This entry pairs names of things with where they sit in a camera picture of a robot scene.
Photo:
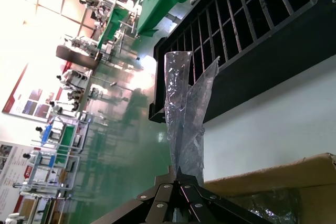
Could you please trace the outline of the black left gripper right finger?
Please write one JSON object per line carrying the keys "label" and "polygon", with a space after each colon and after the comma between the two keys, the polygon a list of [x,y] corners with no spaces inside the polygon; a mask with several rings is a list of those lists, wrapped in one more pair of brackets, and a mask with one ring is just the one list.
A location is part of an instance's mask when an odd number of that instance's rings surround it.
{"label": "black left gripper right finger", "polygon": [[181,170],[178,186],[178,207],[190,222],[265,223],[264,218],[201,187],[195,176]]}

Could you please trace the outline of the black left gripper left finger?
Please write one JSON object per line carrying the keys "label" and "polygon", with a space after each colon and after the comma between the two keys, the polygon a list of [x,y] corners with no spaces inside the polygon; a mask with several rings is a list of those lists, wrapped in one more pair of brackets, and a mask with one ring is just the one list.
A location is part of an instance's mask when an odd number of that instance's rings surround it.
{"label": "black left gripper left finger", "polygon": [[173,223],[174,182],[175,175],[170,166],[167,174],[156,176],[153,187],[103,215],[93,224]]}

